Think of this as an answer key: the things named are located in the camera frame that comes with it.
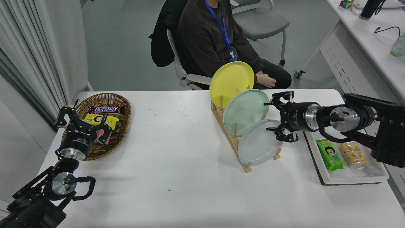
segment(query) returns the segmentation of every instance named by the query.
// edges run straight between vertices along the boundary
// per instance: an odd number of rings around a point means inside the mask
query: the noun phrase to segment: blue lanyard
[[[208,4],[207,0],[204,0],[204,1],[205,1],[205,6],[209,9],[209,11],[211,12],[211,14],[213,15],[213,17],[214,17],[214,19],[215,19],[215,22],[217,23],[217,26],[218,26],[218,28],[220,29],[222,38],[224,39],[224,42],[225,42],[225,44],[226,44],[226,47],[228,48],[229,54],[230,54],[230,56],[231,56],[230,61],[231,61],[231,62],[237,61],[237,60],[238,60],[237,57],[233,54],[233,51],[232,51],[232,49],[230,48],[229,39],[228,39],[228,33],[227,33],[227,31],[226,31],[226,25],[225,25],[225,19],[224,19],[224,13],[223,13],[223,11],[222,11],[222,7],[221,7],[221,14],[222,14],[222,22],[223,22],[223,24],[224,24],[224,30],[222,30],[220,21],[219,21],[217,15],[215,14],[215,12],[212,10],[211,6]]]

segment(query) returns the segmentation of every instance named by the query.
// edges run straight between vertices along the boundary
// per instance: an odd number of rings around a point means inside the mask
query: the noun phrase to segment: wicker basket
[[[115,130],[111,134],[109,144],[93,144],[90,155],[85,159],[85,161],[95,160],[113,152],[124,139],[128,129],[129,119],[131,117],[131,105],[129,104],[128,100],[115,93],[100,93],[84,99],[76,107],[76,112],[80,119],[83,120],[86,117],[90,106],[125,106],[125,113],[124,115],[117,116],[119,121],[116,123]]]

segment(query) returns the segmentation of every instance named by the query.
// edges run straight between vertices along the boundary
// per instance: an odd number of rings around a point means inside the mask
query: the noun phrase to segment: wooden dish rack
[[[249,173],[252,171],[251,163],[249,162],[248,165],[245,165],[241,162],[238,154],[238,145],[239,145],[239,140],[236,137],[236,128],[237,128],[237,123],[234,124],[233,127],[233,134],[230,134],[224,126],[224,108],[223,108],[223,95],[220,96],[220,106],[216,106],[213,102],[211,102],[211,111],[215,116],[215,119],[217,120],[218,124],[220,125],[222,132],[224,133],[226,139],[228,140],[230,146],[232,147],[233,151],[235,152],[236,158],[238,159],[239,163],[241,164],[243,170],[245,173]],[[262,120],[266,118],[267,112],[263,113]],[[274,160],[279,159],[281,152],[281,148],[277,151],[277,153],[273,156]]]

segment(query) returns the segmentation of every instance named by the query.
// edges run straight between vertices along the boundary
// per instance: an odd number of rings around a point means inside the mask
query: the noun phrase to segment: rubik's cube
[[[347,8],[349,8],[349,7],[351,7],[351,6],[353,5],[353,1],[354,1],[354,0],[344,0],[344,1],[341,1],[339,6],[341,6],[341,7],[345,8],[345,9],[347,9]]]

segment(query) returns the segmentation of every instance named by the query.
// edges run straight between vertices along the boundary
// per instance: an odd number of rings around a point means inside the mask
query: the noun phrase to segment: snickers bar
[[[119,107],[90,107],[89,114],[96,113],[108,113],[109,115],[124,115],[125,114],[125,106]]]

